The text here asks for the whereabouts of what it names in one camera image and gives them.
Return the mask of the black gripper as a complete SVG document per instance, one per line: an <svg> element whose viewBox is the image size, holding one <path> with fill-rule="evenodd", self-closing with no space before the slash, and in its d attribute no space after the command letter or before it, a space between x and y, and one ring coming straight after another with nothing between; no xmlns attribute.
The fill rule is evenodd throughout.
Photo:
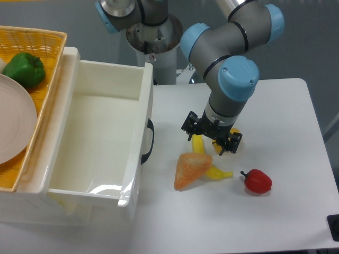
<svg viewBox="0 0 339 254"><path fill-rule="evenodd" d="M236 153L243 135L239 132L230 133L230 126L222 126L219 120L210 122L206 117L198 118L198 116L190 111L182 124L181 130L188 135L190 141L193 135L204 135L214 140L218 140L221 147L219 155L224 152Z"/></svg>

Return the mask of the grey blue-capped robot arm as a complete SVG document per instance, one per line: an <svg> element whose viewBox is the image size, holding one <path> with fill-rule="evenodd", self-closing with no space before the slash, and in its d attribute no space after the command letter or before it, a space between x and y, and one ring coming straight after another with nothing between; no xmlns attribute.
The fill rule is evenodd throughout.
<svg viewBox="0 0 339 254"><path fill-rule="evenodd" d="M232 133L236 119L253 95L260 78L257 65L245 53L277 39L284 16L273 5L258 1L218 1L227 23L211 29L197 23L184 30L168 12L167 1L97 1L96 10L110 33L125 31L139 64L154 67L154 83L176 80L176 49L209 86L202 116L190 112L182 125L188 136L205 135L222 152L235 153L242 139Z"/></svg>

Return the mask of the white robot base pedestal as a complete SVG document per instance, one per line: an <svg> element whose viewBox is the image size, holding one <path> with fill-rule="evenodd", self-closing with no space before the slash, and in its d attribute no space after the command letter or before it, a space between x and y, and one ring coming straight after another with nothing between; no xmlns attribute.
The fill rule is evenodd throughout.
<svg viewBox="0 0 339 254"><path fill-rule="evenodd" d="M159 26L138 23L127 28L127 41L136 53L138 65L153 65L154 84L176 84L177 47L182 35L182 24L172 14Z"/></svg>

